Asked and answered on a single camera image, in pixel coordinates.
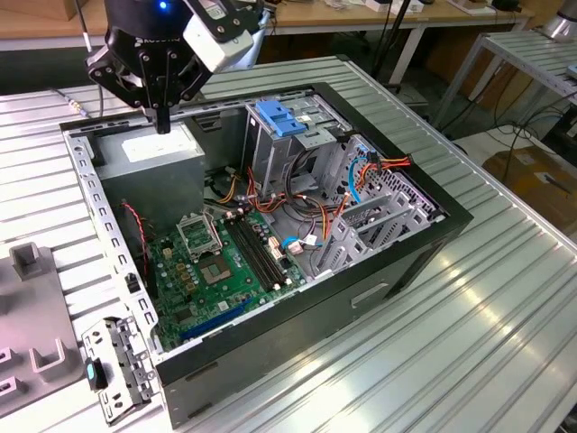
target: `desk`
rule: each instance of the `desk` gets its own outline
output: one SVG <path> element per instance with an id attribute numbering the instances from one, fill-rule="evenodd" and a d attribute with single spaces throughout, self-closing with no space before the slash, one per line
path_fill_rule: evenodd
<path id="1" fill-rule="evenodd" d="M 554 431 L 577 401 L 577 247 L 350 61 L 260 65 L 202 90 L 210 99 L 315 81 L 410 152 L 474 219 L 397 297 L 179 432 Z M 95 86 L 66 92 L 97 111 Z M 106 93 L 107 114 L 127 109 Z M 79 116 L 51 92 L 0 97 L 0 113 L 0 254 L 30 241 L 55 249 L 79 338 L 126 312 L 58 128 Z M 114 431 L 169 431 L 157 401 L 135 417 Z M 86 381 L 0 424 L 109 431 Z"/>
<path id="2" fill-rule="evenodd" d="M 87 28 L 93 46 L 104 44 L 106 16 L 103 0 L 89 0 L 83 7 Z M 312 4 L 284 3 L 277 11 L 275 34 L 302 34 L 316 32 L 350 32 L 382 30 L 386 13 L 376 13 L 365 6 L 352 6 L 343 11 L 331 8 L 322 0 Z M 407 14 L 401 29 L 411 29 L 407 43 L 400 55 L 390 82 L 401 82 L 408 64 L 415 54 L 425 29 L 488 24 L 514 24 L 513 30 L 521 30 L 533 13 L 524 10 L 520 14 L 499 12 L 497 15 L 468 15 L 445 0 L 436 0 L 425 6 L 420 14 Z M 389 26 L 392 27 L 394 14 Z M 0 51 L 33 50 L 84 46 L 78 17 L 69 22 L 0 11 Z"/>
<path id="3" fill-rule="evenodd" d="M 492 66 L 495 68 L 504 60 L 541 83 L 542 90 L 537 93 L 533 101 L 534 104 L 530 104 L 530 111 L 536 108 L 538 99 L 547 88 L 559 94 L 560 97 L 568 97 L 569 102 L 577 104 L 577 80 L 566 74 L 568 66 L 577 64 L 577 42 L 555 42 L 535 31 L 488 33 L 479 35 L 454 76 L 451 85 L 443 96 L 433 123 L 434 126 L 440 125 L 449 105 L 453 102 L 455 95 L 483 49 L 495 54 L 495 59 L 492 62 Z M 489 76 L 486 72 L 476 88 L 484 88 L 488 80 Z M 470 99 L 474 100 L 479 91 L 473 90 Z"/>

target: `blue drive bay latch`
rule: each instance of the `blue drive bay latch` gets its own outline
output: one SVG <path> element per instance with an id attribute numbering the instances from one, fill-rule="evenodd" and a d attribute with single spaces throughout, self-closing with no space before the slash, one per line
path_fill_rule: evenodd
<path id="1" fill-rule="evenodd" d="M 299 134 L 307 130 L 307 126 L 297 122 L 290 110 L 279 101 L 259 101 L 256 103 L 256 109 L 279 137 Z"/>

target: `green motherboard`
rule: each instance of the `green motherboard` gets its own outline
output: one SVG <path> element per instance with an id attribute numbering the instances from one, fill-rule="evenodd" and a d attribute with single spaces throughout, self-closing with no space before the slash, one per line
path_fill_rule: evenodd
<path id="1" fill-rule="evenodd" d="M 267 238 L 273 234 L 262 215 L 252 211 L 244 220 L 252 230 L 258 231 L 257 238 L 272 256 Z M 182 230 L 188 244 L 176 227 L 149 243 L 157 286 L 157 296 L 152 297 L 152 301 L 159 316 L 157 333 L 165 350 L 178 347 L 188 337 L 220 326 L 306 283 L 296 263 L 285 257 L 284 266 L 277 266 L 288 284 L 278 290 L 265 290 L 257 278 L 258 273 L 248 264 L 242 248 L 227 230 L 226 222 L 215 220 L 214 228 L 222 249 L 194 259 L 189 249 L 210 241 L 204 224 Z"/>

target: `cardboard box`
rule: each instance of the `cardboard box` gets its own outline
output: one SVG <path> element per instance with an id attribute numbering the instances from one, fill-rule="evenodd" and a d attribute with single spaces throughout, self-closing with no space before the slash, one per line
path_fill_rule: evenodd
<path id="1" fill-rule="evenodd" d="M 79 0 L 83 5 L 87 0 Z M 69 21 L 76 15 L 74 0 L 0 0 L 0 9 Z"/>
<path id="2" fill-rule="evenodd" d="M 483 168 L 501 181 L 508 151 L 485 161 Z M 551 224 L 577 231 L 577 178 L 536 146 L 513 151 L 506 186 Z"/>

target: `slotted metal surface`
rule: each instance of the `slotted metal surface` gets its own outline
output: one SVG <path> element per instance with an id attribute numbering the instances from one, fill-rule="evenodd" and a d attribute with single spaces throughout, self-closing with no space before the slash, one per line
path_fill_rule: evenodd
<path id="1" fill-rule="evenodd" d="M 565 73 L 577 64 L 577 42 L 560 43 L 531 31 L 489 33 L 483 46 L 561 96 L 577 92 L 577 80 Z"/>
<path id="2" fill-rule="evenodd" d="M 216 404 L 180 431 L 554 431 L 577 401 L 577 249 L 353 64 L 336 58 L 214 77 L 207 97 L 327 81 L 474 215 L 390 303 Z M 68 89 L 94 114 L 94 87 Z M 110 95 L 107 113 L 126 109 Z M 0 97 L 0 254 L 54 248 L 78 336 L 121 315 L 49 92 Z M 3 431 L 101 431 L 79 382 Z M 115 429 L 165 431 L 158 403 Z"/>

